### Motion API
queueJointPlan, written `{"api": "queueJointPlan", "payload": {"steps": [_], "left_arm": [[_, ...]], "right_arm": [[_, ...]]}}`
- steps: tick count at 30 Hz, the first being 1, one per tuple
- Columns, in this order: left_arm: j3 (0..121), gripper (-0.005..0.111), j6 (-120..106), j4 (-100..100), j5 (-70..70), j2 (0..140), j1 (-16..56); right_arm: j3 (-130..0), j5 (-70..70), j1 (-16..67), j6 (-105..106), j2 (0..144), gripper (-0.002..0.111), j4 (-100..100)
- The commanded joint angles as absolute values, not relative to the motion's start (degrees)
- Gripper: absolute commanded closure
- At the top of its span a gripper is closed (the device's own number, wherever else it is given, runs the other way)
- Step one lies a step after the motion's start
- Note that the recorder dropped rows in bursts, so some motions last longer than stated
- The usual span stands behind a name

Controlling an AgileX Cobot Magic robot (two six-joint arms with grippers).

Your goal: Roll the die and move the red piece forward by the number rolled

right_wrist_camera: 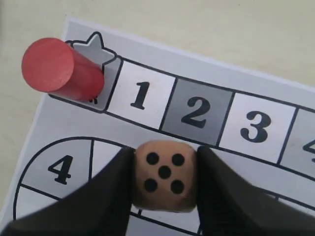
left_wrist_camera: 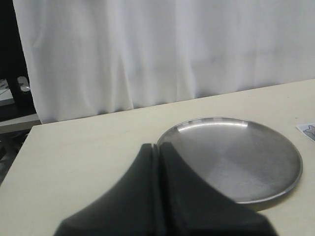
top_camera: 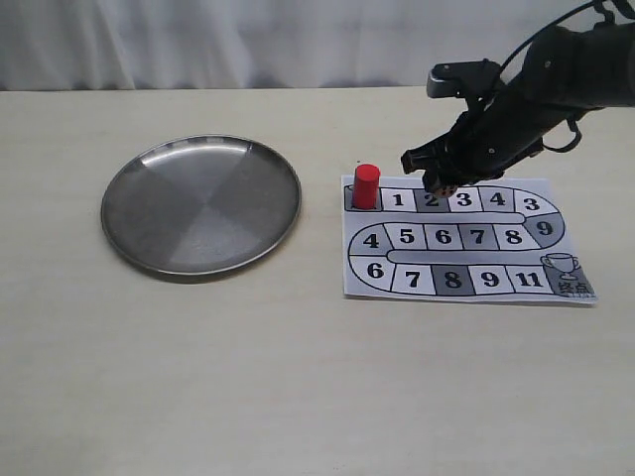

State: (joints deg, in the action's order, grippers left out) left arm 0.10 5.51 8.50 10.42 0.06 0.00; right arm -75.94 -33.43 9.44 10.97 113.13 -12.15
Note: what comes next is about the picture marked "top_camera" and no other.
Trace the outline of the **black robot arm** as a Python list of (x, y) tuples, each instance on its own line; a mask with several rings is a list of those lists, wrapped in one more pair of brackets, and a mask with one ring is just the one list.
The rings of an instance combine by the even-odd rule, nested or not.
[(587, 32), (550, 27), (529, 47), (520, 71), (503, 82), (488, 59), (440, 63), (430, 71), (430, 98), (455, 96), (467, 108), (444, 134), (401, 157), (404, 173), (423, 172), (425, 190), (448, 196), (460, 186), (499, 179), (547, 150), (543, 138), (563, 122), (581, 139), (590, 111), (634, 104), (634, 26)]

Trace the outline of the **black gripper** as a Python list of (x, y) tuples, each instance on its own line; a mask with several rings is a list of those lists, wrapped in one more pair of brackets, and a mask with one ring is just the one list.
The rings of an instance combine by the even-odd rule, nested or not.
[(422, 171), (426, 191), (498, 179), (512, 166), (543, 152), (543, 137), (570, 118), (568, 107), (504, 90), (486, 109), (463, 112), (448, 132), (406, 151), (402, 169), (406, 175)]

